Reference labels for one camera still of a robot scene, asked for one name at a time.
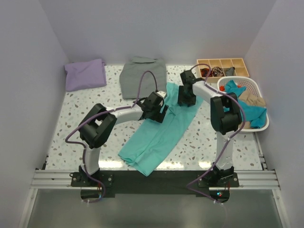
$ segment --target teal shirt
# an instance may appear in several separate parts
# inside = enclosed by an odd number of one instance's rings
[[[145,120],[118,154],[145,176],[149,176],[172,151],[203,102],[197,97],[194,106],[179,106],[178,92],[178,85],[167,83],[165,105],[169,108],[163,122]]]

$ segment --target teal cloth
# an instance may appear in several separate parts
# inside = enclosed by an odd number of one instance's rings
[[[238,88],[233,80],[227,82],[225,85],[225,92],[235,93],[239,97],[246,87]],[[246,121],[250,121],[250,127],[262,128],[265,125],[267,109],[259,106],[250,106],[245,102],[238,100],[245,112]]]
[[[168,156],[187,130],[203,100],[191,107],[177,104],[179,86],[167,83],[165,104],[169,106],[162,123],[145,120],[118,155],[145,176]]]

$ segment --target purple cloth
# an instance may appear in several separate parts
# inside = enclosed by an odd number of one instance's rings
[[[105,63],[102,59],[69,63],[66,69],[66,91],[103,87],[106,85]]]

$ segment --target wooden compartment box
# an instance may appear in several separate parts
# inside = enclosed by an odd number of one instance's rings
[[[249,77],[247,68],[246,68],[244,60],[242,58],[198,59],[197,64],[200,64],[200,63],[208,64],[209,66],[211,66],[211,68],[220,67],[220,68],[224,69],[224,72],[226,72],[231,67],[235,67],[233,76]],[[202,76],[200,69],[203,69],[203,68],[207,68],[207,67],[202,65],[202,66],[198,66],[196,68],[197,74],[199,76]],[[217,83],[220,78],[221,77],[210,76],[210,77],[208,77],[208,82]]]

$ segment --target terrazzo surface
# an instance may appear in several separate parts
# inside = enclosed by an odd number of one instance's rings
[[[191,66],[167,66],[167,81],[181,85],[180,72]],[[94,104],[120,107],[131,105],[123,100],[119,74],[123,66],[105,66],[107,86],[68,92],[65,95],[52,144],[48,151],[47,170],[78,170],[82,147],[66,144],[66,136],[75,129]],[[116,125],[102,146],[99,166],[104,170],[134,170],[118,156],[119,151],[143,121],[129,121]],[[71,137],[79,139],[79,133]],[[240,133],[234,140],[235,170],[262,170],[258,148],[252,133]],[[216,156],[216,133],[210,123],[210,105],[203,102],[181,140],[157,170],[206,170]]]

